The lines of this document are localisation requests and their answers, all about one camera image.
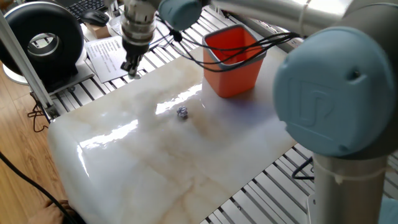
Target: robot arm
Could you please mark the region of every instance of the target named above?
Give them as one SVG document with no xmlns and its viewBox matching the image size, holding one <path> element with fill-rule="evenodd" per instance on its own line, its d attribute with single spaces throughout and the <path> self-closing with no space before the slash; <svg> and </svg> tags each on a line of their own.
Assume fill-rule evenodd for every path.
<svg viewBox="0 0 398 224">
<path fill-rule="evenodd" d="M 311 36 L 279 68 L 274 104 L 288 133 L 315 153 L 314 222 L 377 223 L 387 156 L 398 148 L 398 0 L 211 3 Z M 122 68 L 135 75 L 153 37 L 156 9 L 174 29 L 184 30 L 205 4 L 128 0 Z"/>
<path fill-rule="evenodd" d="M 133 77 L 154 36 L 155 12 L 175 30 L 188 29 L 210 3 L 232 12 L 309 36 L 339 21 L 353 0 L 126 0 L 122 18 L 126 62 L 121 68 Z"/>
</svg>

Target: black cable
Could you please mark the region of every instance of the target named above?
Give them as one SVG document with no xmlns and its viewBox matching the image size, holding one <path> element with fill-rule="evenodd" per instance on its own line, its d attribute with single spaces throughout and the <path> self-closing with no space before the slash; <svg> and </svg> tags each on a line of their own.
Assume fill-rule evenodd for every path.
<svg viewBox="0 0 398 224">
<path fill-rule="evenodd" d="M 62 207 L 62 205 L 55 199 L 50 193 L 48 193 L 42 186 L 40 186 L 38 183 L 34 182 L 32 179 L 27 177 L 25 174 L 23 174 L 18 168 L 16 168 L 5 156 L 3 153 L 0 152 L 0 159 L 10 168 L 14 173 L 16 173 L 20 178 L 24 179 L 26 182 L 30 183 L 32 186 L 34 186 L 37 190 L 41 191 L 45 196 L 47 196 L 60 210 L 61 212 L 65 215 L 65 218 L 67 218 L 72 224 L 77 224 L 75 219 L 73 219 L 68 212 Z"/>
<path fill-rule="evenodd" d="M 237 65 L 232 66 L 232 67 L 230 67 L 230 68 L 221 69 L 221 70 L 215 70 L 215 69 L 212 69 L 212 68 L 208 68 L 208 67 L 203 66 L 203 65 L 201 64 L 202 62 L 198 62 L 197 60 L 195 60 L 195 59 L 192 57 L 191 53 L 190 53 L 189 51 L 187 51 L 186 48 L 185 48 L 181 43 L 179 43 L 179 44 L 180 44 L 181 47 L 184 49 L 184 51 L 186 51 L 186 53 L 187 53 L 188 56 L 190 57 L 189 59 L 192 60 L 192 61 L 194 61 L 194 62 L 195 62 L 197 65 L 199 65 L 200 67 L 202 67 L 202 68 L 204 68 L 204 69 L 206 69 L 206 70 L 209 70 L 209 71 L 211 71 L 211 72 L 228 72 L 228 71 L 232 71 L 232 70 L 235 70 L 235 69 L 237 69 L 237 68 L 240 68 L 240 67 L 242 67 L 243 65 L 249 63 L 251 60 L 255 59 L 255 58 L 256 58 L 257 56 L 259 56 L 260 54 L 262 54 L 262 53 L 264 53 L 265 51 L 269 50 L 271 47 L 273 47 L 273 46 L 275 46 L 275 45 L 278 45 L 278 44 L 282 44 L 282 43 L 284 43 L 284 42 L 286 42 L 286 41 L 289 41 L 289 40 L 291 39 L 291 37 L 285 37 L 285 38 L 282 38 L 282 39 L 283 39 L 283 40 L 281 40 L 280 42 L 274 42 L 274 43 L 268 45 L 268 46 L 265 47 L 263 50 L 261 50 L 260 52 L 256 53 L 255 55 L 253 55 L 252 57 L 248 58 L 247 60 L 244 60 L 244 61 L 242 61 L 242 62 L 239 62 Z"/>
<path fill-rule="evenodd" d="M 43 125 L 43 127 L 42 127 L 42 129 L 40 129 L 40 130 L 36 130 L 36 118 L 38 117 L 38 116 L 45 116 L 44 114 L 43 114 L 43 112 L 41 111 L 41 110 L 38 110 L 39 109 L 39 102 L 38 101 L 36 101 L 36 105 L 33 107 L 33 110 L 32 110 L 32 112 L 30 112 L 30 113 L 28 113 L 27 114 L 27 117 L 28 118 L 33 118 L 33 131 L 35 132 L 35 133 L 39 133 L 39 132 L 42 132 L 45 128 L 49 128 L 48 126 L 46 126 L 46 125 Z"/>
<path fill-rule="evenodd" d="M 156 29 L 157 29 L 158 32 L 162 35 L 162 37 L 164 37 L 163 33 L 159 30 L 159 28 L 156 28 Z M 236 54 L 234 54 L 234 55 L 232 55 L 232 56 L 230 56 L 230 57 L 228 57 L 228 58 L 226 58 L 226 59 L 224 59 L 224 60 L 218 61 L 218 62 L 199 62 L 199 61 L 195 60 L 195 59 L 192 57 L 192 55 L 190 55 L 189 51 L 187 51 L 186 48 L 185 48 L 180 42 L 179 42 L 179 44 L 180 44 L 181 47 L 184 49 L 184 51 L 186 51 L 186 53 L 189 55 L 189 57 L 187 57 L 187 56 L 185 56 L 183 53 L 181 53 L 181 52 L 179 51 L 179 49 L 174 48 L 174 50 L 176 50 L 177 53 L 179 53 L 183 58 L 186 58 L 186 59 L 188 59 L 188 60 L 194 61 L 197 65 L 199 65 L 200 67 L 202 67 L 202 68 L 204 68 L 204 69 L 207 69 L 207 70 L 212 71 L 212 72 L 227 72 L 227 71 L 234 70 L 234 69 L 237 69 L 237 68 L 239 68 L 239 67 L 245 65 L 246 63 L 250 62 L 252 59 L 256 58 L 258 55 L 264 53 L 266 50 L 270 49 L 271 47 L 273 47 L 273 46 L 275 46 L 275 45 L 277 45 L 277 44 L 283 44 L 284 42 L 287 42 L 287 41 L 290 41 L 290 40 L 293 39 L 293 38 L 296 38 L 298 34 L 289 33 L 289 34 L 285 34 L 285 35 L 288 35 L 288 36 L 287 36 L 287 37 L 283 37 L 283 38 L 279 38 L 279 39 L 277 39 L 277 40 L 273 40 L 272 42 L 270 42 L 270 43 L 271 43 L 270 46 L 265 47 L 263 50 L 261 50 L 261 51 L 260 51 L 258 54 L 256 54 L 255 56 L 253 56 L 253 57 L 251 57 L 251 58 L 249 58 L 249 59 L 247 59 L 247 60 L 245 60 L 245 61 L 243 61 L 243 62 L 240 62 L 240 63 L 237 64 L 235 67 L 231 67 L 231 68 L 224 69 L 224 70 L 213 70 L 213 69 L 211 69 L 211 68 L 204 67 L 202 64 L 204 64 L 204 65 L 217 65 L 217 64 L 220 64 L 220 63 L 227 62 L 228 60 L 231 60 L 232 58 L 238 56 L 239 54 L 243 54 L 243 53 L 247 52 L 247 49 L 248 49 L 248 48 L 251 48 L 252 46 L 256 46 L 256 44 L 258 44 L 258 43 L 256 42 L 256 43 L 254 43 L 254 44 L 252 44 L 252 45 L 250 45 L 250 46 L 242 47 L 242 50 L 239 51 L 238 53 L 236 53 Z M 260 40 L 260 41 L 266 40 L 267 38 L 272 38 L 273 36 L 266 37 L 265 39 L 262 39 L 262 40 Z"/>
<path fill-rule="evenodd" d="M 286 33 L 274 34 L 274 35 L 265 37 L 265 38 L 263 38 L 263 39 L 261 39 L 261 40 L 255 42 L 255 43 L 253 43 L 253 44 L 251 44 L 251 45 L 248 45 L 248 46 L 239 47 L 239 48 L 234 48 L 234 49 L 220 49 L 220 48 L 217 48 L 217 47 L 211 47 L 211 46 L 207 46 L 207 45 L 202 45 L 202 44 L 199 44 L 199 43 L 197 43 L 197 42 L 194 42 L 194 41 L 191 41 L 191 40 L 188 40 L 188 39 L 182 37 L 182 34 L 181 34 L 181 33 L 177 32 L 176 30 L 173 30 L 161 17 L 159 17 L 159 16 L 157 16 L 157 17 L 159 18 L 158 21 L 160 21 L 161 23 L 163 23 L 163 24 L 169 29 L 169 31 L 170 31 L 170 34 L 169 34 L 169 35 L 172 35 L 172 36 L 174 37 L 174 40 L 176 40 L 176 41 L 180 44 L 180 46 L 182 47 L 182 49 L 184 49 L 184 51 L 186 52 L 186 54 L 188 54 L 189 57 L 187 57 L 187 56 L 185 56 L 184 54 L 182 54 L 179 50 L 177 50 L 177 49 L 175 49 L 175 50 L 176 50 L 182 57 L 184 57 L 184 58 L 186 58 L 186 59 L 189 59 L 189 60 L 192 60 L 192 61 L 194 61 L 197 65 L 199 65 L 200 67 L 202 67 L 202 68 L 204 68 L 204 69 L 207 69 L 207 70 L 209 70 L 209 71 L 212 71 L 212 72 L 228 72 L 228 71 L 237 69 L 237 68 L 239 68 L 239 67 L 242 67 L 243 65 L 247 64 L 247 63 L 250 62 L 251 60 L 255 59 L 255 58 L 256 58 L 257 56 L 259 56 L 260 54 L 263 54 L 265 51 L 269 50 L 271 47 L 273 47 L 273 46 L 275 46 L 275 45 L 278 45 L 278 44 L 283 44 L 283 43 L 285 43 L 285 42 L 288 42 L 288 41 L 292 40 L 293 38 L 299 37 L 299 35 L 296 34 L 296 33 L 293 33 L 293 32 L 286 32 Z M 163 33 L 162 33 L 158 28 L 157 28 L 157 30 L 158 30 L 159 33 L 162 35 L 162 37 L 163 37 L 164 39 L 166 39 L 165 36 L 163 35 Z M 278 37 L 278 36 L 285 36 L 285 37 L 281 37 L 281 38 L 278 38 L 278 39 L 270 40 L 270 39 L 275 38 L 275 37 Z M 184 39 L 185 41 L 187 41 L 187 42 L 190 42 L 190 43 L 195 44 L 195 45 L 200 46 L 200 47 L 204 47 L 204 48 L 208 48 L 208 49 L 212 49 L 212 50 L 219 50 L 221 53 L 223 53 L 223 51 L 231 51 L 231 50 L 240 50 L 240 51 L 237 52 L 237 53 L 235 53 L 234 55 L 231 55 L 230 57 L 227 57 L 226 59 L 221 60 L 221 61 L 218 61 L 218 62 L 200 62 L 200 61 L 195 60 L 195 59 L 192 57 L 192 55 L 190 54 L 190 52 L 181 44 L 181 41 L 182 41 L 183 39 Z M 230 68 L 227 68 L 227 69 L 222 69 L 222 70 L 215 70 L 215 69 L 212 69 L 212 68 L 208 68 L 208 67 L 203 66 L 203 65 L 217 65 L 217 64 L 221 64 L 221 63 L 227 62 L 228 60 L 231 60 L 232 58 L 234 58 L 234 57 L 236 57 L 236 56 L 238 56 L 238 55 L 240 55 L 240 54 L 244 54 L 245 52 L 252 51 L 252 50 L 248 50 L 248 49 L 253 48 L 253 47 L 262 47 L 263 49 L 260 50 L 258 53 L 256 53 L 254 56 L 250 57 L 249 59 L 244 60 L 244 61 L 242 61 L 242 62 L 239 62 L 239 63 L 237 63 L 237 64 L 236 64 L 235 66 L 233 66 L 233 67 L 230 67 Z"/>
<path fill-rule="evenodd" d="M 285 33 L 273 34 L 273 35 L 265 37 L 265 38 L 263 38 L 261 40 L 258 40 L 257 42 L 255 42 L 255 43 L 253 43 L 251 45 L 244 46 L 244 47 L 236 47 L 236 48 L 233 48 L 233 49 L 221 49 L 221 48 L 218 48 L 218 47 L 211 47 L 209 45 L 203 45 L 203 44 L 200 44 L 198 42 L 192 41 L 192 40 L 190 40 L 188 38 L 185 38 L 185 37 L 183 39 L 186 40 L 187 42 L 191 43 L 191 44 L 195 44 L 195 45 L 197 45 L 199 47 L 204 47 L 204 48 L 208 48 L 208 49 L 211 49 L 211 50 L 233 51 L 233 50 L 247 49 L 247 48 L 251 48 L 251 47 L 258 47 L 258 46 L 262 46 L 262 45 L 265 45 L 265 44 L 271 44 L 275 40 L 270 40 L 268 42 L 264 42 L 264 41 L 269 40 L 269 39 L 274 38 L 274 37 L 282 36 L 282 35 L 295 35 L 295 33 L 293 33 L 293 32 L 285 32 Z"/>
<path fill-rule="evenodd" d="M 308 166 L 308 165 L 309 165 L 310 163 L 312 163 L 312 162 L 313 162 L 312 157 L 310 157 L 309 159 L 307 159 L 307 161 L 305 161 L 301 166 L 299 166 L 299 167 L 293 172 L 292 178 L 295 179 L 295 180 L 313 180 L 314 177 L 304 177 L 304 176 L 297 177 L 297 174 L 298 174 L 299 172 L 301 172 L 306 166 Z"/>
</svg>

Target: white table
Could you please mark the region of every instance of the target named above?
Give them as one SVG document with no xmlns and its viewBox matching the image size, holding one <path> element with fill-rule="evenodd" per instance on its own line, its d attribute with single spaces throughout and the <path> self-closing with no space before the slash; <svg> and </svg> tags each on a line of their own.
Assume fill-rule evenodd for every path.
<svg viewBox="0 0 398 224">
<path fill-rule="evenodd" d="M 270 50 L 255 89 L 233 99 L 178 58 L 56 119 L 49 145 L 72 205 L 88 224 L 201 222 L 295 144 L 272 104 L 284 56 Z"/>
</svg>

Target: orange container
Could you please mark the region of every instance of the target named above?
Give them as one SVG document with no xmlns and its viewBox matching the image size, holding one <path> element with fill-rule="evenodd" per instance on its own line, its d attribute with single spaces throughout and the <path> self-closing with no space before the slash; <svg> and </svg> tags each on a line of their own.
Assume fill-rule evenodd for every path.
<svg viewBox="0 0 398 224">
<path fill-rule="evenodd" d="M 256 39 L 244 26 L 235 25 L 204 36 L 203 45 L 219 49 L 234 49 L 251 45 L 257 41 L 258 39 Z M 254 49 L 255 50 L 250 49 L 250 51 L 235 56 L 224 63 L 213 65 L 205 64 L 205 66 L 213 70 L 231 68 L 237 63 L 249 59 L 261 51 L 259 47 L 255 47 Z M 239 50 L 219 51 L 203 48 L 203 61 L 220 62 L 238 52 Z M 258 55 L 254 60 L 242 67 L 228 72 L 211 72 L 205 69 L 205 78 L 220 97 L 228 98 L 237 95 L 254 87 L 265 56 L 266 52 Z"/>
</svg>

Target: small metal object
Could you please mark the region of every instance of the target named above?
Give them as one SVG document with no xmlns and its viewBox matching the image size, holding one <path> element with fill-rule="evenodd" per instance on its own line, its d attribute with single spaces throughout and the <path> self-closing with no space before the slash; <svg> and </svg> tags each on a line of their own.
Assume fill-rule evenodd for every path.
<svg viewBox="0 0 398 224">
<path fill-rule="evenodd" d="M 177 110 L 177 114 L 179 118 L 187 119 L 188 118 L 188 110 L 186 106 L 180 106 Z"/>
</svg>

